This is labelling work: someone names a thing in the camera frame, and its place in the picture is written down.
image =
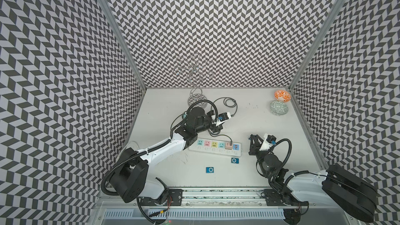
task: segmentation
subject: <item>robotic arm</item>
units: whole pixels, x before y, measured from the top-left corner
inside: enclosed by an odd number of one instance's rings
[[[364,222],[373,222],[377,206],[377,189],[338,165],[330,165],[327,170],[312,173],[307,170],[293,172],[285,169],[292,143],[289,139],[276,142],[276,137],[265,134],[264,140],[258,135],[249,137],[249,155],[255,155],[258,172],[268,179],[271,189],[264,190],[264,197],[273,199],[278,195],[286,205],[309,205],[320,203],[340,206],[346,213]],[[280,161],[273,150],[282,142],[289,144],[288,153]]]
[[[205,114],[203,108],[194,107],[200,102],[208,102],[214,110]],[[218,115],[216,106],[209,100],[195,102],[188,108],[186,117],[172,128],[169,138],[150,148],[137,151],[125,149],[116,165],[103,178],[102,191],[107,195],[119,195],[124,202],[131,202],[140,196],[163,204],[167,199],[168,187],[158,178],[147,179],[147,173],[165,158],[191,146],[197,141],[198,133],[208,129],[213,133],[220,131],[222,124],[230,118],[229,112]],[[111,183],[116,192],[106,189],[106,181]]]
[[[203,108],[194,107],[201,102],[208,102],[214,110],[206,114]],[[124,202],[131,202],[137,197],[147,197],[156,205],[166,203],[167,198],[171,197],[169,188],[159,178],[148,179],[147,174],[168,156],[191,146],[197,141],[198,133],[206,130],[217,133],[223,129],[222,124],[231,117],[229,112],[218,115],[216,106],[209,100],[195,102],[186,111],[186,117],[171,129],[169,138],[146,149],[125,149],[115,166],[105,174],[101,182],[102,191],[107,195],[119,195]],[[249,140],[249,155],[256,156],[256,166],[261,169],[258,173],[268,179],[272,188],[264,190],[266,201],[277,196],[276,200],[280,201],[281,205],[304,206],[309,202],[338,205],[361,221],[374,221],[377,189],[371,184],[337,165],[331,165],[328,170],[318,173],[307,170],[289,171],[284,168],[292,151],[289,139],[276,142],[276,137],[266,134],[264,140],[258,135],[251,135]],[[282,142],[288,142],[289,149],[286,158],[280,161],[274,155],[273,149]],[[115,192],[107,190],[107,181]]]

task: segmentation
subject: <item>black mounting bracket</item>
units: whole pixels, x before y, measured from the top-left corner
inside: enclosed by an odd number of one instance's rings
[[[182,193],[183,189],[169,189],[168,194],[167,194],[167,199],[170,197],[172,198],[172,204],[171,206],[180,206],[182,204]],[[167,206],[167,203],[158,203],[156,199],[152,198],[142,198],[140,200],[140,205],[141,206],[160,206],[164,205]]]
[[[273,189],[263,189],[261,196],[267,202],[267,206],[284,206],[281,195]]]

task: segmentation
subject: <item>black and white wallpaper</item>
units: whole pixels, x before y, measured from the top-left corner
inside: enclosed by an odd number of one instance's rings
[[[141,95],[95,0],[0,0],[0,224],[83,224]]]
[[[379,189],[375,224],[400,224],[399,0],[347,0],[294,89],[330,164]]]
[[[204,87],[288,86],[334,0],[108,0],[147,87],[187,87],[176,57],[201,54]]]

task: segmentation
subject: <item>round base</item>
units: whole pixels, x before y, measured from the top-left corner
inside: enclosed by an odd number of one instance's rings
[[[199,101],[199,100],[207,100],[206,96],[196,93],[193,94],[189,97],[188,101],[188,106],[191,106],[193,103]],[[202,107],[203,109],[207,106],[206,102],[198,103],[195,105],[195,107]]]

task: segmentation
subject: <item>power strip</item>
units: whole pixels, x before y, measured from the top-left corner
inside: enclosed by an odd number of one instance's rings
[[[235,142],[230,145],[230,142],[206,138],[198,138],[197,141],[189,147],[189,150],[216,155],[227,155],[229,157],[242,156],[242,145],[240,143]]]

